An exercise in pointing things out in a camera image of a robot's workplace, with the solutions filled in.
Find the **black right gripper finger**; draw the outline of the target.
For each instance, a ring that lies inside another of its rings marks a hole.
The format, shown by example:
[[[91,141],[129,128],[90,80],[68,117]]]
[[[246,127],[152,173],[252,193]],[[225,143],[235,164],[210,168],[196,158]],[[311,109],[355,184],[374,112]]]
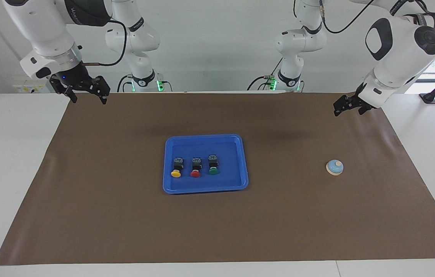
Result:
[[[110,86],[102,76],[97,76],[95,79],[95,95],[101,100],[101,103],[105,105],[110,94]]]
[[[71,102],[76,103],[77,102],[77,95],[74,93],[75,86],[68,85],[65,90],[63,91],[63,95],[68,97]]]

